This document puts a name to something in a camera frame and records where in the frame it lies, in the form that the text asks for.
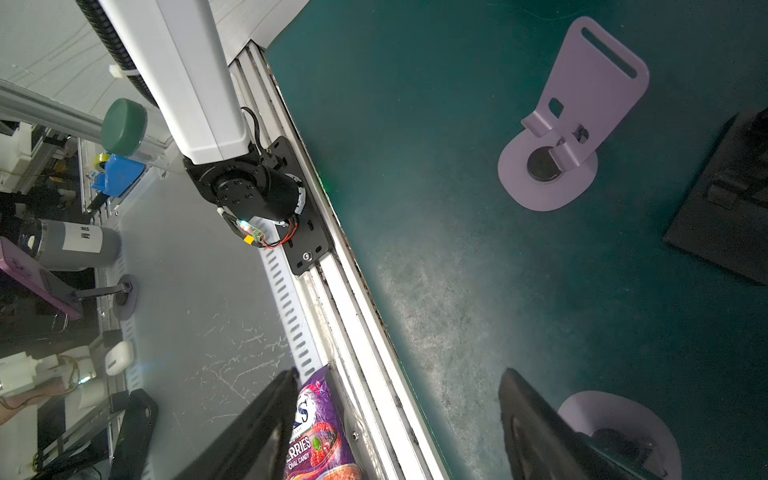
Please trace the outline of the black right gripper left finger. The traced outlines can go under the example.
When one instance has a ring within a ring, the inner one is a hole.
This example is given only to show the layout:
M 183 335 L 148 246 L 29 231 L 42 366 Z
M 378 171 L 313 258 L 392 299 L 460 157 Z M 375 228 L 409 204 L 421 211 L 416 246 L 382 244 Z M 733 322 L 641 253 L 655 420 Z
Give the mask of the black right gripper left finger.
M 281 479 L 299 393 L 295 368 L 279 373 L 178 479 Z

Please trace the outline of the green round cap outside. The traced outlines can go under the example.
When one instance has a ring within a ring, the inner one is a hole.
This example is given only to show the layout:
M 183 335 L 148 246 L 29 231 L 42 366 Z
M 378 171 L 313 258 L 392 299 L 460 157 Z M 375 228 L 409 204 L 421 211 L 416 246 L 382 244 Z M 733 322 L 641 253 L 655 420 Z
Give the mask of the green round cap outside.
M 133 100 L 115 100 L 104 116 L 100 140 L 109 152 L 122 157 L 135 155 L 145 138 L 148 124 L 146 108 Z

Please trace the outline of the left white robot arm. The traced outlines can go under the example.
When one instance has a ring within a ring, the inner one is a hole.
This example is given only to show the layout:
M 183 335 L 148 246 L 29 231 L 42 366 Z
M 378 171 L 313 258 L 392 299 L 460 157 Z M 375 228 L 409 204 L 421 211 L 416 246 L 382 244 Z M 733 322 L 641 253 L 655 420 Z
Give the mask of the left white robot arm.
M 199 194 L 239 220 L 292 223 L 301 180 L 277 170 L 238 103 L 206 1 L 81 1 L 80 11 L 162 113 Z

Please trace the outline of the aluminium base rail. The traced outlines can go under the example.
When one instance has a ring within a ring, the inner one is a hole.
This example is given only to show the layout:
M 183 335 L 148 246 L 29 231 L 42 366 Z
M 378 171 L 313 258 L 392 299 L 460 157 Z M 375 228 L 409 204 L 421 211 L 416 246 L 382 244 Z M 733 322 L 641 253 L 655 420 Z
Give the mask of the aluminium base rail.
M 241 100 L 259 115 L 262 138 L 287 138 L 298 157 L 332 249 L 293 283 L 323 364 L 347 413 L 347 436 L 368 477 L 446 479 L 448 471 L 411 391 L 372 294 L 264 51 L 248 42 L 230 63 Z

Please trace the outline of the pink Fox's candy bag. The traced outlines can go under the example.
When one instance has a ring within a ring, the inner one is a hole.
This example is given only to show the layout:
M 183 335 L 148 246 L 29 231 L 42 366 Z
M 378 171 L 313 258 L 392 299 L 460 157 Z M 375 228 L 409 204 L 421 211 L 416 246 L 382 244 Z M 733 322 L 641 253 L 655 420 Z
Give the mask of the pink Fox's candy bag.
M 335 403 L 328 366 L 302 386 L 296 403 L 284 479 L 362 479 Z

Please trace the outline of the grey thermos bottle outside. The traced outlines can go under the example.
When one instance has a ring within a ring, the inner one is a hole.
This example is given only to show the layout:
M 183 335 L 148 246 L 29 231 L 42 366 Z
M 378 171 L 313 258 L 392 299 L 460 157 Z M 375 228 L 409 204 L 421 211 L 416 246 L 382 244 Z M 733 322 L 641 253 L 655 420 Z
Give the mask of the grey thermos bottle outside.
M 74 272 L 112 264 L 121 238 L 110 228 L 35 218 L 21 226 L 17 245 L 47 270 Z

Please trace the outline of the grey round stand front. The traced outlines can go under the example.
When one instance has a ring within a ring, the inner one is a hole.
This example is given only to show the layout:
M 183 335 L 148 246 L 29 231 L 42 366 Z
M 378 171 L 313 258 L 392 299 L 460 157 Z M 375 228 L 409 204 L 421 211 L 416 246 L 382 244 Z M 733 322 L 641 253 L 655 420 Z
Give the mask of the grey round stand front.
M 678 443 L 664 421 L 649 408 L 602 391 L 568 397 L 558 414 L 575 431 L 605 446 L 661 479 L 680 479 Z

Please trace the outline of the grey round stand left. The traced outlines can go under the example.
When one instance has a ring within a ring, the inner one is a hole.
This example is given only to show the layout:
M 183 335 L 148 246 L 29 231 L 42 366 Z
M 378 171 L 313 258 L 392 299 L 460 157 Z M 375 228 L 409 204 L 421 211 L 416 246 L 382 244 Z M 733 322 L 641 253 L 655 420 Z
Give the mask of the grey round stand left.
M 595 20 L 569 27 L 538 103 L 502 150 L 498 176 L 522 207 L 558 210 L 593 184 L 597 149 L 647 91 L 645 62 Z

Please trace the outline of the grey round stand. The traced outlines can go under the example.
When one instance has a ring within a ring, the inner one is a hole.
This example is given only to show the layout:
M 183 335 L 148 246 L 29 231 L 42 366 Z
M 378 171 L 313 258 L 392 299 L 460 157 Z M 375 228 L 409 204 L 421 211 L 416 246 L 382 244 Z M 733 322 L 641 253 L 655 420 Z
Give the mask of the grey round stand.
M 661 479 L 680 479 L 678 443 L 664 421 L 649 408 L 602 391 L 568 397 L 558 414 L 575 431 L 605 446 Z
M 569 27 L 538 103 L 502 150 L 498 176 L 522 207 L 558 210 L 593 184 L 597 149 L 647 91 L 645 62 L 595 20 Z

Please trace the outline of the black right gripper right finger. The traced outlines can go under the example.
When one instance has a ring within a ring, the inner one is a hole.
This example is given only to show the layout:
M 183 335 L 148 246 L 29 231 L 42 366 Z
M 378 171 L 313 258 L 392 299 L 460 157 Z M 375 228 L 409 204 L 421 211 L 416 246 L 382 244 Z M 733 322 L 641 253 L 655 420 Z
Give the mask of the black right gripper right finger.
M 515 479 L 657 479 L 646 468 L 656 444 L 603 427 L 572 429 L 516 370 L 499 386 L 504 446 Z

